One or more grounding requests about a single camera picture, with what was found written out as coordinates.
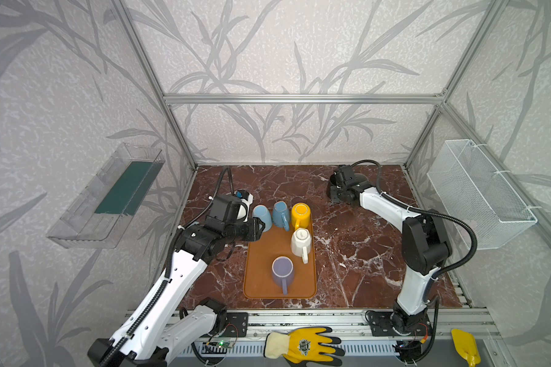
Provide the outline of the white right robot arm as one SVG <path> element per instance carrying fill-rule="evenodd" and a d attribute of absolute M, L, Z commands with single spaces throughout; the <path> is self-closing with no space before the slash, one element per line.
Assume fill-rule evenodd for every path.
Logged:
<path fill-rule="evenodd" d="M 408 335 L 415 326 L 424 321 L 427 314 L 428 295 L 438 278 L 469 262 L 478 250 L 478 237 L 468 223 L 435 210 L 424 210 L 408 205 L 383 191 L 381 188 L 382 166 L 377 167 L 377 181 L 372 183 L 354 168 L 366 161 L 352 165 L 340 165 L 330 176 L 327 196 L 332 203 L 347 203 L 359 206 L 386 220 L 402 234 L 402 257 L 406 273 L 389 317 L 393 332 Z M 470 237 L 468 253 L 457 262 L 446 266 L 452 255 L 445 222 L 460 226 Z"/>

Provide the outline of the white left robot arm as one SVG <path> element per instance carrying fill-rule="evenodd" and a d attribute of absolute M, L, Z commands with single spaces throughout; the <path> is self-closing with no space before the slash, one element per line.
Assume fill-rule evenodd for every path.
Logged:
<path fill-rule="evenodd" d="M 168 325 L 182 299 L 229 243 L 255 242 L 265 223 L 253 217 L 248 191 L 217 195 L 203 223 L 179 229 L 165 272 L 139 307 L 108 339 L 97 339 L 87 355 L 95 366 L 167 366 L 196 339 L 218 333 L 226 307 L 210 298 Z"/>

